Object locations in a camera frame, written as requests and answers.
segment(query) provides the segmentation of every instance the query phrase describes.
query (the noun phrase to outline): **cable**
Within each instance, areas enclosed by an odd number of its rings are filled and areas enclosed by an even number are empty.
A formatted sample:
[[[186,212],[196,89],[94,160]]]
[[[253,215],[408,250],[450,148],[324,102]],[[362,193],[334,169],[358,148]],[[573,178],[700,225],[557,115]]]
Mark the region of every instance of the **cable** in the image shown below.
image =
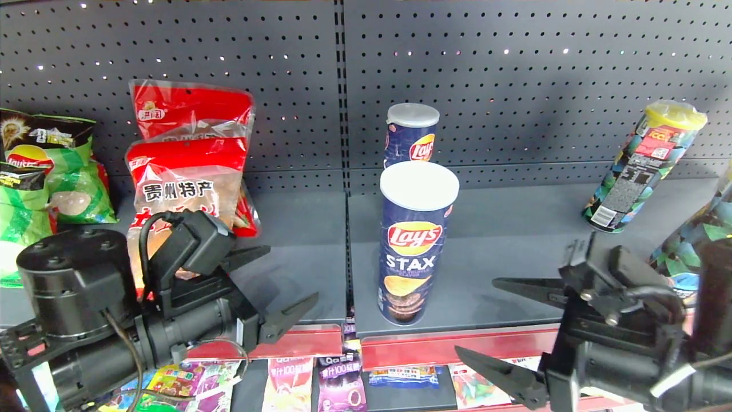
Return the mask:
[[[666,375],[664,378],[658,381],[653,387],[651,387],[651,394],[656,398],[661,397],[667,390],[681,383],[682,380],[693,375],[700,369],[713,367],[714,365],[721,364],[725,361],[732,360],[732,352],[724,355],[715,356],[714,358],[705,359],[703,361],[696,361],[691,364],[684,364],[672,373]]]
[[[668,301],[659,299],[659,303],[665,306],[669,312],[673,314],[672,323],[681,325],[684,323],[686,318],[686,306],[684,301],[673,291],[670,287],[666,286],[639,286],[630,289],[625,289],[622,292],[628,298],[647,298],[651,296],[662,296],[671,298],[673,302],[672,307],[669,307]]]
[[[127,349],[130,350],[132,353],[132,358],[135,359],[135,366],[137,367],[138,371],[138,383],[137,388],[135,389],[135,398],[132,400],[132,404],[129,408],[127,408],[127,412],[133,412],[136,408],[138,403],[140,402],[140,398],[142,397],[142,379],[143,379],[143,372],[145,370],[142,359],[140,359],[140,354],[135,349],[135,344],[132,343],[132,340],[130,340],[130,337],[122,330],[122,328],[119,327],[119,324],[116,320],[112,317],[112,314],[109,312],[109,310],[105,310],[102,312],[104,314],[104,317],[107,319],[107,322],[112,326],[112,329],[117,333],[120,339],[124,342],[124,344],[127,346]]]
[[[145,284],[145,287],[143,288],[142,292],[142,301],[144,302],[147,299],[147,296],[150,294],[150,256],[147,253],[147,239],[150,235],[150,229],[152,229],[152,225],[155,224],[156,221],[162,220],[169,220],[172,216],[172,212],[158,212],[154,215],[150,216],[147,221],[145,221],[145,224],[142,225],[142,228],[140,229],[140,241],[138,244],[138,249],[140,252],[140,269],[142,272],[142,281]]]
[[[196,342],[194,345],[189,346],[188,350],[192,350],[201,345],[205,345],[207,343],[212,343],[212,342],[227,342],[228,344],[234,346],[239,351],[239,355],[242,358],[244,358],[244,362],[242,362],[242,364],[239,365],[239,368],[236,370],[236,374],[227,384],[233,385],[233,384],[238,383],[242,379],[242,376],[244,376],[244,374],[247,372],[247,369],[249,369],[250,360],[249,360],[249,355],[247,354],[247,351],[237,341],[229,339],[229,338],[225,338],[225,337],[218,337],[218,338],[214,338],[214,339],[205,339],[205,340]],[[128,389],[125,391],[121,391],[120,394],[130,394],[130,393],[133,393],[136,391],[137,391],[137,389]],[[149,389],[142,389],[142,388],[141,388],[141,392],[143,394],[148,394],[148,395],[160,398],[161,400],[167,400],[169,402],[191,402],[191,401],[198,399],[197,396],[180,397],[180,396],[176,396],[176,395],[163,394],[160,392],[151,391]]]
[[[726,353],[724,355],[715,356],[714,358],[704,359],[703,361],[696,361],[691,364],[691,367],[696,370],[700,370],[708,367],[713,367],[714,365],[718,365],[730,360],[732,360],[732,352]]]

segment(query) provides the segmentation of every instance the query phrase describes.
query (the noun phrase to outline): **barcode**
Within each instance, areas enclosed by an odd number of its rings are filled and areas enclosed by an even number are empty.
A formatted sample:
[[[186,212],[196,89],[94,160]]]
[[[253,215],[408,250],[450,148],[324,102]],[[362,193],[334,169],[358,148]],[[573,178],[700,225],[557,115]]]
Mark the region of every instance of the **barcode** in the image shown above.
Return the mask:
[[[653,149],[653,153],[651,153],[651,157],[656,159],[665,160],[666,157],[668,157],[669,150],[665,147],[657,147]]]
[[[605,206],[600,205],[600,207],[597,208],[597,212],[595,212],[594,215],[592,215],[592,220],[594,223],[599,224],[602,227],[608,227],[610,226],[610,223],[613,221],[613,218],[615,218],[615,215],[618,214],[617,212],[613,212],[612,210],[606,208]]]

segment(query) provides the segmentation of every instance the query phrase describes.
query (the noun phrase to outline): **black cable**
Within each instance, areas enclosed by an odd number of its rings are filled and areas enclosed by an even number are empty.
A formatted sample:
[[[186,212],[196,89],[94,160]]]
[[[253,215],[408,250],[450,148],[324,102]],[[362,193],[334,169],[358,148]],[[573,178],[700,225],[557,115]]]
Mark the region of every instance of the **black cable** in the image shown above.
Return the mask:
[[[672,306],[669,307],[668,301],[659,299],[659,303],[665,306],[666,309],[672,314],[672,324],[681,325],[684,323],[686,318],[686,306],[684,301],[673,291],[670,287],[666,286],[639,286],[626,289],[623,294],[628,298],[648,298],[652,296],[670,298],[673,302]]]
[[[124,344],[127,346],[127,349],[130,350],[132,353],[132,358],[135,359],[135,366],[137,367],[138,372],[138,383],[137,388],[135,389],[135,398],[132,400],[132,404],[129,408],[127,408],[127,412],[133,412],[136,408],[138,403],[140,402],[140,398],[142,397],[142,379],[143,379],[143,373],[145,371],[145,367],[143,366],[142,359],[140,359],[140,354],[135,349],[135,344],[132,343],[132,340],[130,340],[130,337],[120,328],[119,324],[116,320],[112,317],[112,314],[109,313],[108,310],[105,310],[102,312],[104,314],[104,317],[107,319],[107,322],[112,326],[112,329],[117,333],[120,339],[124,342]]]
[[[154,215],[150,216],[147,221],[145,221],[145,224],[142,225],[142,228],[140,229],[140,241],[138,244],[138,249],[140,252],[140,269],[142,272],[142,281],[145,284],[142,292],[143,302],[147,299],[147,295],[150,294],[150,256],[147,253],[147,239],[150,235],[150,229],[156,221],[159,221],[160,219],[168,220],[170,219],[171,215],[172,212],[155,213]]]
[[[703,361],[696,361],[691,363],[691,367],[700,370],[714,365],[721,364],[725,361],[732,361],[732,352],[725,353],[724,355],[715,356],[714,358],[704,359]]]

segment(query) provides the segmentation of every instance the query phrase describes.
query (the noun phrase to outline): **potato chip image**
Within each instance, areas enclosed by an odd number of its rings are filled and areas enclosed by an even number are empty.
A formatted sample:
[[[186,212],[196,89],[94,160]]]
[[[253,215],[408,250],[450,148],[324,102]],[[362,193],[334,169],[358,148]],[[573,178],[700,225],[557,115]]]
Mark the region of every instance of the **potato chip image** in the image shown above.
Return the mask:
[[[384,286],[386,290],[395,296],[407,296],[417,290],[418,287],[425,284],[432,276],[424,279],[404,278],[402,276],[390,275],[384,278]]]

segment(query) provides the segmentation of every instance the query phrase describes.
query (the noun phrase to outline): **lay's stax can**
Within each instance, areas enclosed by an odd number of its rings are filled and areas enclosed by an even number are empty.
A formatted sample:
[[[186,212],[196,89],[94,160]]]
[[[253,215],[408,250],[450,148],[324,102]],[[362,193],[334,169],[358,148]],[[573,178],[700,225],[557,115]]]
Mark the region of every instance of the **lay's stax can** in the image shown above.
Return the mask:
[[[440,112],[418,103],[399,103],[389,108],[386,123],[384,168],[404,161],[429,161],[435,146]]]
[[[460,182],[436,163],[402,162],[381,173],[380,186],[378,308],[389,322],[411,325],[424,313]]]

